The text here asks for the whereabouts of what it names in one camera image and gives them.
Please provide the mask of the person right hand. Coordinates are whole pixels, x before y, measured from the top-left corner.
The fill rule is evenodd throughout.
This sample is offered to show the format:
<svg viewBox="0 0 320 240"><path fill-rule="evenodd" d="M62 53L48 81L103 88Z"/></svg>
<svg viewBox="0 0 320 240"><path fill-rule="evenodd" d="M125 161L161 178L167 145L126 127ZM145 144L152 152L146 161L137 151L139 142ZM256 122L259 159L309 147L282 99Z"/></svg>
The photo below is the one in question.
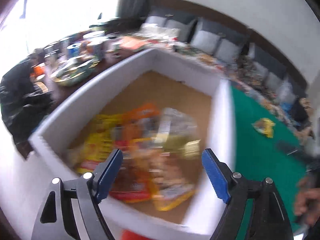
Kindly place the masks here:
<svg viewBox="0 0 320 240"><path fill-rule="evenodd" d="M303 216L303 222L308 226L314 226L319 219L319 187L311 187L313 181L311 176L305 176L299 181L299 191L293 206L295 216Z"/></svg>

